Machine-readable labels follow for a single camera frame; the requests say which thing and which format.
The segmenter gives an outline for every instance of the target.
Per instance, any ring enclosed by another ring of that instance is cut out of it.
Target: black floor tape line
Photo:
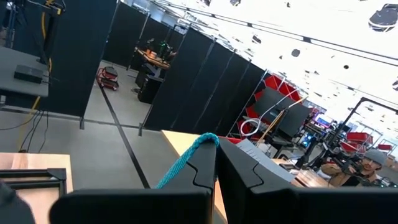
[[[137,170],[138,176],[141,179],[142,185],[144,186],[144,188],[149,189],[150,186],[149,186],[148,180],[146,179],[145,174],[142,171],[141,166],[138,163],[136,155],[132,151],[132,147],[130,146],[129,141],[127,140],[126,133],[124,133],[123,128],[122,128],[122,126],[119,123],[118,117],[116,116],[116,113],[113,110],[112,104],[109,101],[108,96],[106,96],[104,88],[100,88],[100,89],[101,89],[102,95],[104,96],[105,102],[106,102],[106,104],[107,104],[107,106],[108,106],[108,108],[109,108],[109,110],[110,110],[110,112],[112,114],[112,117],[113,117],[113,120],[114,120],[114,122],[116,124],[116,127],[119,130],[119,134],[122,137],[123,143],[126,146],[127,152],[130,155],[132,163],[134,164],[134,167]]]

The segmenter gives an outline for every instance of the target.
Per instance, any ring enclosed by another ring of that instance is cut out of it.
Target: gray beanie
[[[368,158],[374,162],[377,162],[380,165],[384,165],[386,163],[387,160],[387,154],[379,151],[377,149],[370,149],[367,152],[365,152],[364,155],[365,158]]]

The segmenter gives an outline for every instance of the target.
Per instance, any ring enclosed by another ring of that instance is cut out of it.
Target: white cable
[[[252,119],[244,121],[240,128],[241,134],[243,136],[252,136],[253,134],[256,134],[258,132],[258,130],[260,129],[262,117],[264,117],[270,110],[274,109],[280,102],[282,102],[284,99],[289,97],[291,94],[295,93],[297,90],[298,89],[295,89],[294,91],[290,92],[288,95],[285,95],[281,100],[279,100],[276,104],[274,104],[266,112],[264,112],[259,118],[252,118]],[[247,123],[257,124],[257,127],[253,132],[245,134],[245,133],[243,133],[243,126]]]

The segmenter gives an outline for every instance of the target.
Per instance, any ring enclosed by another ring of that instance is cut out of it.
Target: computer screen
[[[318,114],[318,116],[316,116],[314,120],[315,120],[315,122],[317,122],[318,124],[320,124],[326,128],[329,128],[330,124],[334,121],[333,118],[326,116],[324,114]]]
[[[265,88],[262,96],[257,100],[254,105],[254,111],[261,116],[269,108],[273,107],[285,95],[279,93],[272,88]],[[274,109],[270,110],[263,119],[271,123],[278,116],[278,114],[285,108],[289,107],[295,103],[294,100],[289,97],[282,100]],[[284,119],[280,122],[279,130],[288,135],[289,137],[294,137],[294,135],[299,131],[300,127],[303,125],[305,118],[310,114],[311,109],[306,106],[296,104],[291,107]]]

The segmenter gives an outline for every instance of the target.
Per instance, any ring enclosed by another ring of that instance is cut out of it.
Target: wooden table
[[[141,54],[145,60],[147,60],[149,63],[161,68],[161,69],[169,69],[170,68],[170,64],[162,62],[162,59],[160,58],[151,58],[149,57],[145,51],[140,50],[138,48],[136,48],[137,52],[139,54]]]
[[[71,192],[73,190],[69,155],[0,153],[0,169],[48,168],[66,168],[67,192]],[[59,198],[58,189],[18,190],[17,193],[30,205],[36,224],[50,223],[49,211],[52,204]]]
[[[175,131],[164,131],[162,130],[162,134],[168,140],[170,145],[174,148],[177,156],[181,156],[196,140],[199,135],[197,134],[188,134],[188,133],[178,133]],[[281,163],[289,163],[283,159],[273,159],[273,161],[277,164]],[[296,176],[296,178],[291,181],[291,184],[297,187],[327,187],[328,183],[323,180],[319,175],[310,172],[310,170],[301,170],[300,173]],[[218,180],[215,184],[215,205],[217,212],[221,215],[224,222],[226,223],[226,212],[224,208],[223,196],[221,194],[220,184]]]

